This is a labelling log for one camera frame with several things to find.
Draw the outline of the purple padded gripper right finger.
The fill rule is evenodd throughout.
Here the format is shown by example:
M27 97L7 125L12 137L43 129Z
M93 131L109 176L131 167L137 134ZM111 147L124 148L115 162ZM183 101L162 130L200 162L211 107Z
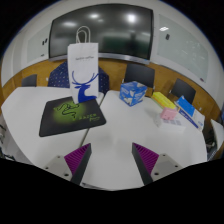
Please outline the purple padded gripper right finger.
M132 144L132 155L139 170L144 185L153 182L152 170L159 158L159 155L152 150L137 143Z

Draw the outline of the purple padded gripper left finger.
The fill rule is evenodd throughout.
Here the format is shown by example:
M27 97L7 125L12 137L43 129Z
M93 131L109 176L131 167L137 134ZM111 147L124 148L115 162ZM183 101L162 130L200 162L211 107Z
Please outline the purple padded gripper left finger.
M91 156L91 144L88 143L73 152L67 154L64 159L72 173L71 181L76 185L81 183L89 158Z

